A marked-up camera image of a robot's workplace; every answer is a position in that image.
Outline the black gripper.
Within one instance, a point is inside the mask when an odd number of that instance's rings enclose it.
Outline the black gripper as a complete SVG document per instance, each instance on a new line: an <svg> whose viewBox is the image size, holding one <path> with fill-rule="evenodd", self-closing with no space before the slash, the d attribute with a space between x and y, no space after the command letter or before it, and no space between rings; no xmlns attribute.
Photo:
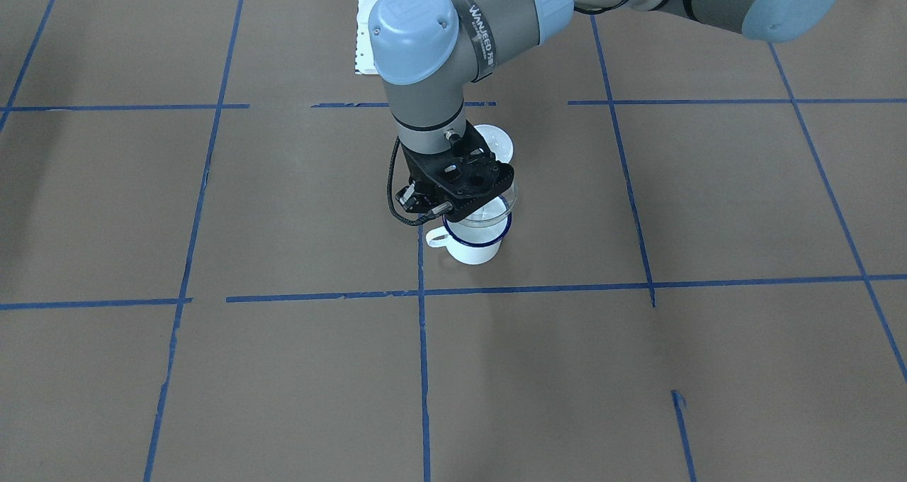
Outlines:
<svg viewBox="0 0 907 482"><path fill-rule="evenodd" d="M454 212L451 197L439 184L441 173L451 164L451 152L423 155L404 153L408 185L396 192L396 202L406 213L445 216Z"/></svg>

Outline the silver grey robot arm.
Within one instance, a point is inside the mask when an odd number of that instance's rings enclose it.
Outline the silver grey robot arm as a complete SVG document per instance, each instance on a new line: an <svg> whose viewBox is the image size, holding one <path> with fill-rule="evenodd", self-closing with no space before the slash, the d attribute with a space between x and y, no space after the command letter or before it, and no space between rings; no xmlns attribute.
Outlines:
<svg viewBox="0 0 907 482"><path fill-rule="evenodd" d="M410 226L455 223L513 185L515 172L492 155L466 119L463 89L548 42L577 13L664 11L786 43L816 26L837 0L375 0L361 32L383 81L409 179L385 193L392 217Z"/></svg>

